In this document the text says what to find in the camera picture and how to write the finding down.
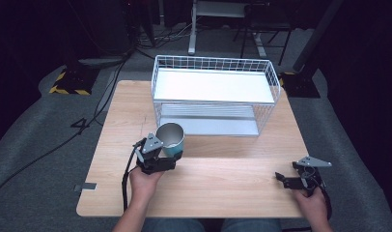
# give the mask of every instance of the black strap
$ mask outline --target black strap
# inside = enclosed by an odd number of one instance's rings
[[[144,140],[142,139],[141,141],[137,142],[135,145],[133,145],[133,150],[132,153],[130,154],[129,161],[127,162],[124,177],[122,178],[122,196],[124,198],[124,211],[127,209],[127,178],[129,177],[129,173],[133,170],[129,171],[130,163],[132,162],[133,155],[135,154],[135,150],[142,144]]]
[[[325,204],[326,204],[326,218],[329,220],[332,216],[332,206],[331,206],[331,200],[329,199],[329,195],[326,192],[324,187],[320,187],[322,190],[322,194],[324,195],[325,199]]]
[[[302,227],[302,228],[289,228],[283,229],[282,232],[293,232],[293,231],[312,231],[311,227]]]

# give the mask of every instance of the person's right hand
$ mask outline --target person's right hand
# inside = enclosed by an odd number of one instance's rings
[[[293,190],[301,213],[307,218],[313,231],[332,231],[327,218],[325,198],[320,188],[314,190],[310,197],[304,196],[300,190]]]
[[[164,172],[155,172],[151,175],[142,172],[141,168],[135,167],[129,174],[132,186],[132,201],[148,204],[156,191],[156,185]]]

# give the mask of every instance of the wooden table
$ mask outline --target wooden table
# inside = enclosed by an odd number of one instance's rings
[[[123,213],[121,181],[132,145],[155,130],[151,82],[120,81],[86,179],[97,188],[82,190],[79,215]],[[292,161],[307,155],[282,90],[259,137],[187,136],[176,169],[167,171],[158,183],[148,217],[302,217],[291,191],[283,188],[274,172],[297,176]]]

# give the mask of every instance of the yellow and black tape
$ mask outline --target yellow and black tape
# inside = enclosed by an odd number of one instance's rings
[[[284,80],[283,80],[283,76],[286,75],[295,75],[294,72],[281,72],[278,74],[278,82],[280,82],[280,86],[284,87]]]
[[[62,70],[58,75],[57,80],[49,90],[49,93],[91,95],[96,77],[84,74],[86,73],[76,76],[74,72],[69,73],[67,72],[67,69]]]

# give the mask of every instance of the gray floor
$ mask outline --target gray floor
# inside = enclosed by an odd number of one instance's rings
[[[232,42],[235,30],[204,30],[197,38],[196,56],[238,58],[241,38]],[[293,32],[282,66],[276,72],[292,71],[292,66],[312,31]],[[188,37],[158,49],[144,50],[151,56],[187,55]],[[266,50],[277,64],[280,49]],[[244,58],[258,59],[254,47]],[[154,61],[136,52],[123,67],[121,79],[150,80]],[[104,104],[105,91],[114,68],[101,70],[91,96],[48,94],[63,67],[40,83],[42,97],[12,125],[0,142],[0,184],[26,163],[34,160],[73,136],[70,125],[81,118],[91,120],[97,106]],[[322,169],[328,185],[336,231],[392,231],[389,207],[374,177],[352,147],[326,97],[321,72],[314,81],[320,99],[289,99],[310,156],[331,161]],[[103,122],[106,110],[98,120]],[[80,217],[76,211],[79,194],[74,185],[85,181],[95,152],[101,125],[91,124],[81,135],[40,159],[12,178],[0,190],[0,231],[109,231],[115,217]],[[304,219],[282,219],[283,227],[307,225]]]

